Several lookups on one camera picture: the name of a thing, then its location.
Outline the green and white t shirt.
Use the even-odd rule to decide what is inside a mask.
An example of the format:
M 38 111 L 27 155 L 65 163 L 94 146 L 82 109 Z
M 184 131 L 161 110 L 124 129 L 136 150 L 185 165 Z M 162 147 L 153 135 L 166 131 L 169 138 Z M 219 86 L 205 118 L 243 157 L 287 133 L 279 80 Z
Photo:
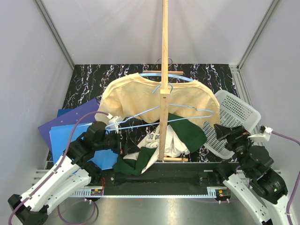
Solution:
M 189 120 L 169 114 L 169 123 L 166 131 L 164 155 L 169 158 L 178 158 L 198 151 L 206 142 L 207 137 L 203 130 Z M 113 165 L 116 173 L 138 176 L 145 173 L 158 161 L 159 156 L 159 126 L 147 134 L 138 144 L 139 152 L 119 156 Z

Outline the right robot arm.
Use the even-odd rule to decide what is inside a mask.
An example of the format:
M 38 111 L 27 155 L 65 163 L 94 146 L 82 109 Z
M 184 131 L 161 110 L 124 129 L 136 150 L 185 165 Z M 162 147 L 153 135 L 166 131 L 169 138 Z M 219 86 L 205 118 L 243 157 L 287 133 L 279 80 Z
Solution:
M 261 126 L 260 133 L 250 134 L 243 126 L 214 125 L 217 140 L 226 140 L 226 148 L 232 151 L 241 170 L 249 179 L 251 190 L 243 184 L 236 170 L 223 161 L 213 169 L 214 183 L 229 188 L 247 208 L 258 225 L 291 225 L 291 202 L 297 190 L 296 180 L 292 194 L 288 195 L 284 179 L 271 166 L 274 160 L 263 146 L 255 142 L 267 142 L 273 130 Z

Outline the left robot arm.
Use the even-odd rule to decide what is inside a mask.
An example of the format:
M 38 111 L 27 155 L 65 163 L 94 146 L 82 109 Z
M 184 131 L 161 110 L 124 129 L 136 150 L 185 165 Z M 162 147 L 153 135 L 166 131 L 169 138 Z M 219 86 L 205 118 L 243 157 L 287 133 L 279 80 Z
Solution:
M 111 150 L 120 156 L 139 152 L 126 132 L 108 131 L 105 127 L 103 122 L 93 122 L 67 145 L 58 161 L 34 186 L 21 195 L 11 195 L 11 216 L 23 225 L 42 225 L 75 191 L 103 182 L 102 170 L 92 162 L 95 152 Z

